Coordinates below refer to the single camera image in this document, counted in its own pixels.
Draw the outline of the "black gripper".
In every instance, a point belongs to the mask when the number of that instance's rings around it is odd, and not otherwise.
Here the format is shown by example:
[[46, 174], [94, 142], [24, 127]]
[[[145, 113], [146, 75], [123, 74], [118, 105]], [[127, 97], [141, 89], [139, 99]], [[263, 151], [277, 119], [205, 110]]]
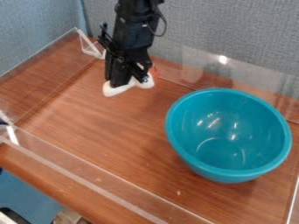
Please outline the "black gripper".
[[106, 54], [106, 80], [111, 87], [118, 88], [129, 84], [133, 77], [141, 83], [147, 82], [150, 68], [154, 63], [147, 49], [123, 50], [109, 34], [109, 23], [101, 25], [102, 33], [98, 42], [107, 50]]

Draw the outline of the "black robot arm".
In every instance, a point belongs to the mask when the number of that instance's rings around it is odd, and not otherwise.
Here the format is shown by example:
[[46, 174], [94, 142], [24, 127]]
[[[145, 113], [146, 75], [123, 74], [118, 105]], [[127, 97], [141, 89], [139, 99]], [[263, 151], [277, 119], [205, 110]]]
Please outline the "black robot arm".
[[101, 26], [98, 42], [107, 50], [106, 80], [113, 88], [127, 85], [133, 78], [141, 84], [149, 82], [149, 70], [154, 62], [149, 55], [158, 34], [159, 20], [167, 23], [159, 5], [165, 0], [118, 0], [114, 33], [109, 34], [109, 23]]

